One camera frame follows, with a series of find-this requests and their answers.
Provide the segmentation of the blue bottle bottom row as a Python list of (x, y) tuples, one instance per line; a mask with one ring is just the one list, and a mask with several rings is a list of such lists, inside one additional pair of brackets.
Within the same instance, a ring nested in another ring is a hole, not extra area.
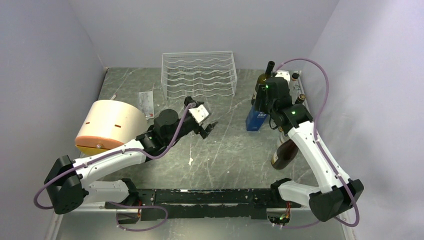
[(255, 107), (252, 106), (245, 119), (245, 129), (248, 132), (257, 132), (266, 121), (268, 116), (269, 115), (264, 112), (256, 111)]

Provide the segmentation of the clear bottle black orange label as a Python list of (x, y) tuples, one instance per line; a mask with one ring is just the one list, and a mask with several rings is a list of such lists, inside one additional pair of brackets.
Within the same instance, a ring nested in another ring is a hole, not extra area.
[(295, 104), (295, 105), (303, 105), (303, 104), (304, 104), (304, 102), (305, 102), (305, 100), (306, 100), (306, 95), (305, 95), (305, 94), (303, 94), (303, 93), (301, 93), (301, 94), (299, 94), (299, 95), (298, 95), (298, 97), (296, 98), (296, 100), (295, 100), (294, 104)]

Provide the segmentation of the dark green bottle black cap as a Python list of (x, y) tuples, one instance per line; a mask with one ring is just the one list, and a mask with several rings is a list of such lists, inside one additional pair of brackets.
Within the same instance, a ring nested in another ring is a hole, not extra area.
[(257, 92), (259, 89), (259, 85), (260, 84), (265, 84), (266, 80), (274, 77), (276, 75), (276, 73), (274, 73), (274, 67), (275, 67), (275, 62), (274, 61), (269, 61), (267, 63), (267, 67), (264, 73), (260, 74), (256, 80), (256, 84), (255, 84), (255, 88), (254, 88), (254, 92), (253, 95), (251, 97), (251, 104), (254, 105), (255, 104), (255, 100), (257, 97)]

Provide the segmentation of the red wine bottle gold cap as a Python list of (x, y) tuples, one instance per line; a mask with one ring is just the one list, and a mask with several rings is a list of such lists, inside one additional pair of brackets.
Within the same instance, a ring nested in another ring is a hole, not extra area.
[(274, 169), (282, 170), (287, 167), (298, 154), (299, 148), (292, 139), (288, 139), (276, 149), (270, 162)]

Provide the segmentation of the clear bottle blue seal label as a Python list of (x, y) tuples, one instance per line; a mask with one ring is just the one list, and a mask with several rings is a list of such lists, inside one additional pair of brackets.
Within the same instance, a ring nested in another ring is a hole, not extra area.
[(289, 137), (287, 134), (284, 133), (282, 129), (279, 128), (278, 130), (279, 130), (279, 137), (277, 140), (277, 146), (280, 146), (283, 143), (285, 143), (289, 139)]

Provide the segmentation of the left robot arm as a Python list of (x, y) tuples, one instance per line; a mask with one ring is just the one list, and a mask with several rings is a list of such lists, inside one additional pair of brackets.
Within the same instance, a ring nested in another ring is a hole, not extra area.
[(162, 158), (190, 133), (206, 139), (217, 125), (217, 122), (213, 122), (203, 127), (210, 115), (204, 102), (187, 96), (182, 116), (173, 109), (163, 110), (147, 131), (121, 146), (74, 160), (68, 155), (57, 158), (43, 187), (33, 198), (34, 205), (43, 210), (53, 209), (58, 215), (67, 214), (82, 204), (96, 202), (134, 207), (139, 194), (130, 180), (99, 179), (126, 167)]

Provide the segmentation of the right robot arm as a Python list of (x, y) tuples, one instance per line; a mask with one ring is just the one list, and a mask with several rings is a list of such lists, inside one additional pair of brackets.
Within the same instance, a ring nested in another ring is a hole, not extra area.
[(270, 193), (270, 202), (282, 207), (294, 202), (310, 208), (321, 222), (326, 222), (356, 206), (364, 191), (360, 179), (352, 179), (337, 163), (318, 135), (309, 110), (294, 104), (289, 83), (283, 77), (271, 77), (257, 87), (255, 110), (268, 114), (277, 127), (299, 149), (311, 168), (318, 186), (285, 179)]

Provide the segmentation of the white paper card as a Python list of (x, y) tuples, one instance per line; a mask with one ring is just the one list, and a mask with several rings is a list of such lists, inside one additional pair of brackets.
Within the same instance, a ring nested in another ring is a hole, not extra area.
[(154, 94), (153, 91), (144, 91), (137, 94), (138, 109), (144, 114), (146, 119), (155, 117)]

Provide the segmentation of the cream orange bread box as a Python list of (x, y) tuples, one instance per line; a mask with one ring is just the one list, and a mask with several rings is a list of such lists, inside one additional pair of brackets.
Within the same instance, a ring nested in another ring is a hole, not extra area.
[(148, 129), (145, 115), (135, 106), (117, 100), (95, 101), (74, 142), (93, 156), (120, 147)]

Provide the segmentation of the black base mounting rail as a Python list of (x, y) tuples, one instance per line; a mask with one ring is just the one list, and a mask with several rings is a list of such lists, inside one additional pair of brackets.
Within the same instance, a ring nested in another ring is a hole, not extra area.
[(133, 189), (123, 201), (107, 201), (106, 209), (118, 213), (135, 210), (122, 223), (139, 221), (202, 218), (238, 218), (266, 220), (270, 213), (282, 213), (287, 207), (299, 208), (298, 203), (288, 203), (270, 188), (221, 189)]

